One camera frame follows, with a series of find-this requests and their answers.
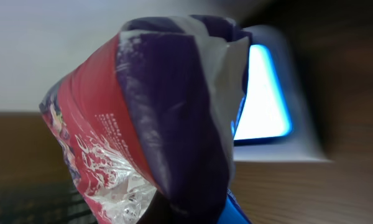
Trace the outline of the purple snack packet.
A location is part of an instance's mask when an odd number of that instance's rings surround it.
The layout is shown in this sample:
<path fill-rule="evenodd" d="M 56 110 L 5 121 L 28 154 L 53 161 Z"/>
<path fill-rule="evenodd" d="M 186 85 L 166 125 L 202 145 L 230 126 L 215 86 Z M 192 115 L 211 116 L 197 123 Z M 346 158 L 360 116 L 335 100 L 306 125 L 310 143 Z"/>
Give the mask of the purple snack packet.
<path fill-rule="evenodd" d="M 217 223 L 252 34 L 217 16 L 125 23 L 40 112 L 99 223 Z"/>

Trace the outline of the blue biscuit packet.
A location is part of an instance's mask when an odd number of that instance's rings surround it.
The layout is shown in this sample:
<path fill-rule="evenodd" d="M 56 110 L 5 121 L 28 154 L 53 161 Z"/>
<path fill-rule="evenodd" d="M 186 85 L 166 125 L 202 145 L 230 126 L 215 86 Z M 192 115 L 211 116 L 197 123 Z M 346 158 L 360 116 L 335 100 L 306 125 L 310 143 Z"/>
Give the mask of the blue biscuit packet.
<path fill-rule="evenodd" d="M 217 224 L 252 224 L 230 189 L 227 191 L 226 204 Z"/>

